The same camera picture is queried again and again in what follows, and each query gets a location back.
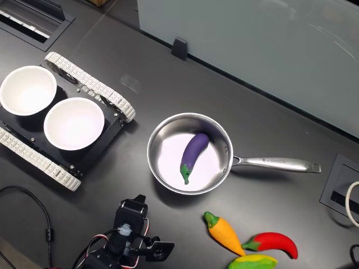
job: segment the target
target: red pepper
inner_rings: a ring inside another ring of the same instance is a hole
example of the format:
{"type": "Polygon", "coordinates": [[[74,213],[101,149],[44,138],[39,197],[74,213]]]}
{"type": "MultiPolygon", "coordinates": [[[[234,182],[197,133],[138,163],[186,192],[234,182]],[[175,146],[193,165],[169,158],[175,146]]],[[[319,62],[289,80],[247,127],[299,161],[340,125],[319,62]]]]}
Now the red pepper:
{"type": "Polygon", "coordinates": [[[253,251],[267,251],[268,249],[280,249],[287,252],[294,259],[298,258],[298,249],[294,242],[280,233],[262,233],[253,237],[249,242],[242,244],[243,249],[253,251]]]}

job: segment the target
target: gray table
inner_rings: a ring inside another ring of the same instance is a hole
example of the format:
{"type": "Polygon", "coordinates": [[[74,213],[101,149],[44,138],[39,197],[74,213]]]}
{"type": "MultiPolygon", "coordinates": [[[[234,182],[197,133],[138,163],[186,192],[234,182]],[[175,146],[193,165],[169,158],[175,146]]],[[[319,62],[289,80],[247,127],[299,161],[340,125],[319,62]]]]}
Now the gray table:
{"type": "MultiPolygon", "coordinates": [[[[236,255],[207,235],[201,218],[205,211],[227,219],[243,242],[265,231],[291,237],[298,246],[298,260],[280,251],[265,252],[278,260],[278,269],[351,268],[348,250],[359,242],[359,229],[339,226],[335,221],[347,225],[349,220],[319,199],[336,154],[359,163],[358,144],[193,61],[173,57],[168,48],[120,23],[112,10],[101,17],[90,6],[83,9],[98,15],[88,21],[91,31],[79,38],[80,27],[72,25],[68,36],[61,36],[49,51],[68,56],[124,95],[137,111],[135,120],[125,126],[75,193],[0,146],[0,187],[28,188],[50,213],[56,232],[55,266],[70,268],[94,234],[112,227],[119,202],[143,194],[149,206],[149,235],[173,241],[176,247],[166,262],[141,261],[138,268],[227,268],[236,255]],[[82,41],[69,45],[72,38],[82,41]],[[136,81],[135,91],[121,84],[124,77],[136,81]],[[320,163],[323,172],[237,167],[211,193],[174,195],[152,176],[146,146],[163,119],[182,112],[217,120],[239,156],[295,157],[320,163]]],[[[74,15],[78,24],[86,24],[86,16],[74,15]]],[[[2,80],[19,66],[43,63],[45,53],[0,31],[0,55],[5,59],[0,65],[2,80]]],[[[58,83],[66,85],[60,78],[58,83]]],[[[0,216],[0,236],[47,266],[41,210],[25,195],[8,193],[0,197],[0,216]]]]}

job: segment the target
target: white wall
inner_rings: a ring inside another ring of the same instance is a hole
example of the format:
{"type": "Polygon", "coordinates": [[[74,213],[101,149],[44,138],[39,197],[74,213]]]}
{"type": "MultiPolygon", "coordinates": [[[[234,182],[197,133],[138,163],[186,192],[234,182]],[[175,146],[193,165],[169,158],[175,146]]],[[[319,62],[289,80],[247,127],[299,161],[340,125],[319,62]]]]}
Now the white wall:
{"type": "Polygon", "coordinates": [[[359,137],[359,8],[345,0],[138,0],[141,29],[359,137]]]}

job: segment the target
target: eggplant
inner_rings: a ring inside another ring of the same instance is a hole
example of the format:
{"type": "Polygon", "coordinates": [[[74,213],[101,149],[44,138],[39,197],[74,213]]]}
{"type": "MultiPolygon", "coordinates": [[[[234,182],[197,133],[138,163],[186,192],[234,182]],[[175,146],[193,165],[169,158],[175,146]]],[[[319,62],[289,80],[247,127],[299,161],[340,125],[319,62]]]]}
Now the eggplant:
{"type": "Polygon", "coordinates": [[[186,146],[183,153],[181,166],[179,168],[184,180],[185,185],[189,183],[188,178],[192,173],[193,167],[197,161],[198,156],[208,146],[209,138],[204,133],[196,134],[186,146]]]}

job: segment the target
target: white bowl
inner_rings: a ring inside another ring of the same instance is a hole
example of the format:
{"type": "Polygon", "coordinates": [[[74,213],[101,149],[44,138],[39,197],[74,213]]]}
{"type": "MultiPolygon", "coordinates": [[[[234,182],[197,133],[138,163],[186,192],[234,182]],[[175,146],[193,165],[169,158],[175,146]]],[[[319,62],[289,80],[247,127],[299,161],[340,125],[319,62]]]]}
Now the white bowl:
{"type": "Polygon", "coordinates": [[[0,103],[12,114],[33,115],[51,104],[56,94],[56,79],[40,66],[25,66],[12,71],[0,87],[0,103]]]}
{"type": "Polygon", "coordinates": [[[97,104],[86,98],[69,98],[50,109],[44,132],[55,147],[79,150],[95,142],[104,124],[105,117],[97,104]]]}

